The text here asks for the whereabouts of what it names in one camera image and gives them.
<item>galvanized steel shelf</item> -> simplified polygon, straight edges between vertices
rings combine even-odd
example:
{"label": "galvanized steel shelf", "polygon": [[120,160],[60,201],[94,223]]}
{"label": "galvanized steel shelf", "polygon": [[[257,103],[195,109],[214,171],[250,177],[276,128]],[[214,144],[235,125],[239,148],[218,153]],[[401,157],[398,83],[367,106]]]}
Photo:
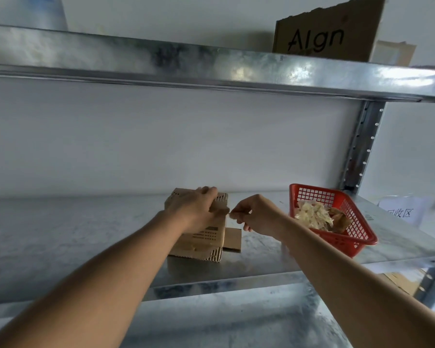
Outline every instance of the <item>galvanized steel shelf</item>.
{"label": "galvanized steel shelf", "polygon": [[9,26],[0,76],[435,102],[435,69]]}

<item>left hand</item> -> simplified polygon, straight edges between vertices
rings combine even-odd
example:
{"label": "left hand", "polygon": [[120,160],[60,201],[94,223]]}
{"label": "left hand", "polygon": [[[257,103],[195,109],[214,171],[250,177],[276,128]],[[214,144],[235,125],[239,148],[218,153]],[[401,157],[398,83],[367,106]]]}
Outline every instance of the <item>left hand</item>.
{"label": "left hand", "polygon": [[217,196],[216,187],[199,187],[174,198],[164,212],[180,223],[182,233],[196,233],[206,228],[214,218],[229,213],[229,209],[210,211],[211,204]]}

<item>white container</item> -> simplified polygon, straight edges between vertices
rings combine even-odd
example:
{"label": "white container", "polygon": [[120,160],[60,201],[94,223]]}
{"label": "white container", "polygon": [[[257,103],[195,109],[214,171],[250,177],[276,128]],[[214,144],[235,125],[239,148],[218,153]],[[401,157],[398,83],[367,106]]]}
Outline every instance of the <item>white container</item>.
{"label": "white container", "polygon": [[61,0],[0,0],[0,24],[68,30]]}

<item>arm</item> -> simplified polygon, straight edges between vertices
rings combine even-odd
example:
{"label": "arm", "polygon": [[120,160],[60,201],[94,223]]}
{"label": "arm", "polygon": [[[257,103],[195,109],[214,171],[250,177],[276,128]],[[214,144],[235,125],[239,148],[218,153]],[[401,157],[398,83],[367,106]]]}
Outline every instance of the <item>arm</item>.
{"label": "arm", "polygon": [[143,228],[89,260],[0,330],[0,348],[118,347],[179,236],[218,216],[209,212],[217,193],[204,187],[175,199]]}
{"label": "arm", "polygon": [[231,218],[281,241],[355,348],[435,347],[435,314],[284,215],[261,195],[242,200]]}

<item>red plastic basket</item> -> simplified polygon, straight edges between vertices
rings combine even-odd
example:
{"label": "red plastic basket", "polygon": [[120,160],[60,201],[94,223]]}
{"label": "red plastic basket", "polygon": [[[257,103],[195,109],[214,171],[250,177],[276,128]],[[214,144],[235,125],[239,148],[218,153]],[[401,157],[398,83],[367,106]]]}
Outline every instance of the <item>red plastic basket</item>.
{"label": "red plastic basket", "polygon": [[295,209],[299,200],[315,200],[327,207],[336,207],[344,212],[349,219],[353,220],[343,234],[311,228],[311,230],[318,234],[323,240],[329,242],[332,246],[349,257],[357,255],[364,246],[377,244],[377,236],[371,230],[366,220],[347,194],[334,189],[306,186],[303,184],[291,184],[291,217],[295,216]]}

